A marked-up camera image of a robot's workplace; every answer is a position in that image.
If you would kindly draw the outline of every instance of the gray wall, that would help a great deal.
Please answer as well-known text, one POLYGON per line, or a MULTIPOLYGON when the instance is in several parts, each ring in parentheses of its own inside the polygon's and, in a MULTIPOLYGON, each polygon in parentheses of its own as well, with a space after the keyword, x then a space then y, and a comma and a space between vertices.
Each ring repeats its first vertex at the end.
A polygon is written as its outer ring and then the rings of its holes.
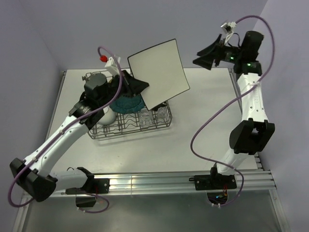
MULTIPOLYGON (((7 203, 9 164, 41 144, 60 83, 59 70, 18 0, 0 1, 1 231, 11 231, 17 209, 7 203)), ((20 202, 21 189, 14 189, 20 202)))
MULTIPOLYGON (((267 0, 20 0, 63 69, 101 68, 105 45, 123 59, 177 38, 184 67, 213 43, 225 20, 260 15, 267 0)), ((243 35, 254 20, 238 28, 243 35)))
MULTIPOLYGON (((309 190, 309 31, 307 0, 268 0, 262 14, 273 28, 276 59, 263 81, 265 108, 276 132, 262 161, 275 178, 280 199, 293 231, 308 231, 309 190)), ((266 35, 259 59, 269 64, 271 43, 264 25, 255 30, 266 35)))

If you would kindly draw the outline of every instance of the white table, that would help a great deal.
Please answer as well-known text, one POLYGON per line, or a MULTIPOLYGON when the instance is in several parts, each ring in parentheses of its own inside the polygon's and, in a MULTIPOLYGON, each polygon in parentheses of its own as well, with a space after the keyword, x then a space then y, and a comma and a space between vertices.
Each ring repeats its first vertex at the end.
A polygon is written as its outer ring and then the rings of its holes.
MULTIPOLYGON (((190 141, 197 129, 235 98, 228 69, 184 69, 191 89, 169 100, 173 120, 166 130, 114 137, 105 141, 82 136, 55 165, 53 171, 85 167, 93 173, 208 171, 213 163, 195 157, 190 141)), ((61 125, 83 92, 82 76, 98 70, 68 70, 57 103, 50 134, 61 125)), ((237 103, 227 108, 197 137, 196 151, 219 160, 228 149, 231 130, 239 124, 237 103)), ((257 169, 254 157, 239 167, 257 169)))

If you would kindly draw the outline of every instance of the dish rack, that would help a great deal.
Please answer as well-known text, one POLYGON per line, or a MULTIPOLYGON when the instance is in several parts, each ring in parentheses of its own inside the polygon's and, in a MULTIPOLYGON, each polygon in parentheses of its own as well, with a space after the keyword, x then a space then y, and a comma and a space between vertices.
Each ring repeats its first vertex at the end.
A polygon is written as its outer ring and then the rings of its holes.
MULTIPOLYGON (((89 77, 94 73, 107 74, 106 71, 87 73, 86 77, 89 77)), ((92 139, 109 139, 111 137, 121 136, 125 134, 132 134, 142 131, 151 131, 161 128, 169 127, 172 122, 172 113, 169 107, 169 103, 166 101, 165 106, 166 116, 164 118, 158 117, 156 111, 149 111, 153 116, 153 123, 147 126, 141 126, 139 123, 140 112, 132 114, 120 114, 116 113, 116 120, 110 125, 101 125, 97 123, 91 130, 88 131, 90 138, 92 139)))

